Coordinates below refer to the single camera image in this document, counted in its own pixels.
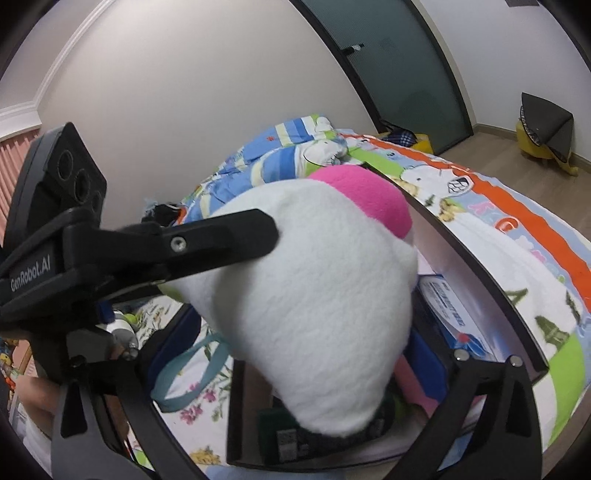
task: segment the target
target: teal ribbon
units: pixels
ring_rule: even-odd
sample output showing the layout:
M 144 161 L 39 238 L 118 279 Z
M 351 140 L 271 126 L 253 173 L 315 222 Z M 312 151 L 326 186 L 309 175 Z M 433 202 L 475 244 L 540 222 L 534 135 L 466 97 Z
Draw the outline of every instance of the teal ribbon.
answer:
M 212 342 L 218 342 L 218 346 L 214 351 L 209 361 L 209 365 L 201 377 L 201 380 L 199 381 L 198 387 L 195 388 L 195 390 L 188 391 L 179 397 L 166 398 L 166 395 L 168 394 L 174 379 L 189 363 L 189 360 L 191 360 L 201 348 L 209 345 Z M 195 343 L 195 345 L 193 345 L 190 349 L 184 351 L 166 364 L 166 366 L 158 374 L 154 388 L 150 393 L 152 400 L 158 404 L 160 410 L 163 413 L 179 411 L 188 407 L 191 402 L 195 400 L 212 382 L 212 380 L 216 378 L 217 374 L 220 373 L 223 366 L 226 364 L 226 360 L 228 359 L 229 355 L 229 346 L 219 333 L 207 335 L 203 340 Z

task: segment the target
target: frosted glass panel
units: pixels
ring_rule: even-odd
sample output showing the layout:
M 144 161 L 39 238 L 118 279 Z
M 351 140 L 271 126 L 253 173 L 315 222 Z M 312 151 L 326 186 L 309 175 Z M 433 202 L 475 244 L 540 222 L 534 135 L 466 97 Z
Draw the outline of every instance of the frosted glass panel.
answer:
M 436 151 L 472 133 L 430 37 L 403 0 L 304 0 L 347 58 L 380 116 L 426 133 Z

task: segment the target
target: wooden floor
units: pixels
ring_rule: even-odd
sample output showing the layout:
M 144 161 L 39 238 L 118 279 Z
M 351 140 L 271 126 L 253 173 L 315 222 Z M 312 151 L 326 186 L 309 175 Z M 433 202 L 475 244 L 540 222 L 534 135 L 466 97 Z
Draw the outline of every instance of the wooden floor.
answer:
M 496 177 L 561 217 L 591 240 L 591 174 L 571 177 L 550 162 L 524 156 L 517 142 L 479 132 L 441 155 L 446 160 Z

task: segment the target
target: pink object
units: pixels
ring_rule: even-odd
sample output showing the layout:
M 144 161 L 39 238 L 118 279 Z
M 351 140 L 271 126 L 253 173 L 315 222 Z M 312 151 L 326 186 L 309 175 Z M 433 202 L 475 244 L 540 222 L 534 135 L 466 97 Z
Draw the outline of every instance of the pink object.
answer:
M 334 187 L 395 236 L 405 239 L 413 221 L 404 195 L 390 182 L 357 165 L 321 168 L 308 178 Z
M 408 403 L 422 407 L 427 416 L 431 418 L 439 406 L 439 402 L 425 395 L 423 387 L 404 355 L 398 359 L 396 366 L 394 366 L 394 378 L 402 390 L 404 399 Z

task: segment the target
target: pink window blind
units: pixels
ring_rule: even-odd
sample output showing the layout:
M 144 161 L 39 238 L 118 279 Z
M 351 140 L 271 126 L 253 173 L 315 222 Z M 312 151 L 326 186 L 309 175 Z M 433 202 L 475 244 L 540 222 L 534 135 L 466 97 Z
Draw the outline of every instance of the pink window blind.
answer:
M 33 130 L 0 142 L 0 243 L 4 243 L 4 231 L 14 187 L 25 161 L 31 142 L 39 130 Z

